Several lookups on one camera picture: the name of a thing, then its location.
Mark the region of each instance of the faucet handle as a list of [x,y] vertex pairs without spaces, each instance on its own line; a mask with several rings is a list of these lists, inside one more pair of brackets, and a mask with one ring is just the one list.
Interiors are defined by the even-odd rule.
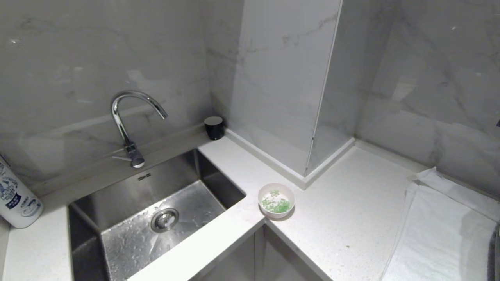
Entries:
[[128,161],[128,162],[132,162],[132,159],[128,158],[128,157],[122,157],[122,156],[113,155],[113,156],[111,156],[111,158],[119,159],[119,160],[123,160],[123,161]]

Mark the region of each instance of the bottle with blue print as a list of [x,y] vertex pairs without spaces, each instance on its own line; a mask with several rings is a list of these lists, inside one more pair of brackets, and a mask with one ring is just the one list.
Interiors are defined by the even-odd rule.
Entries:
[[0,157],[0,216],[13,227],[23,229],[42,214],[44,205],[12,172]]

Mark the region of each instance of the black container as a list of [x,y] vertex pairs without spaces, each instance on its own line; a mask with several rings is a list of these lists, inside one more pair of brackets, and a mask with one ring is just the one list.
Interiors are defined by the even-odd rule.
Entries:
[[219,116],[211,116],[205,119],[205,130],[212,141],[224,137],[224,120]]

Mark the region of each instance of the white bowl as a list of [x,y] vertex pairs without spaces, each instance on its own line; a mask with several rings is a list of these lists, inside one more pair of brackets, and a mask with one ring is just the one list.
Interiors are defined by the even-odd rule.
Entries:
[[[268,211],[264,208],[262,205],[262,200],[264,199],[264,196],[271,192],[271,191],[279,191],[281,194],[283,194],[285,197],[288,198],[288,201],[290,202],[290,209],[286,212],[271,212]],[[260,207],[260,210],[262,210],[262,213],[268,218],[271,219],[281,219],[286,217],[291,210],[294,209],[295,207],[295,195],[293,191],[288,188],[288,186],[283,185],[281,183],[269,183],[264,185],[258,192],[258,205]]]

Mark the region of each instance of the white container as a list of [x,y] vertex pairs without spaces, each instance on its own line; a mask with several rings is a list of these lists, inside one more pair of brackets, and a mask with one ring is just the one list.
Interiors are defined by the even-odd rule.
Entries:
[[0,216],[13,227],[23,229],[35,222],[43,209],[42,202],[0,157]]
[[[289,202],[289,209],[285,212],[272,212],[264,208],[263,200],[271,192],[277,192],[277,196],[283,196]],[[262,213],[271,219],[282,219],[286,217],[295,207],[294,192],[288,186],[281,183],[269,183],[264,185],[258,192],[258,205]]]

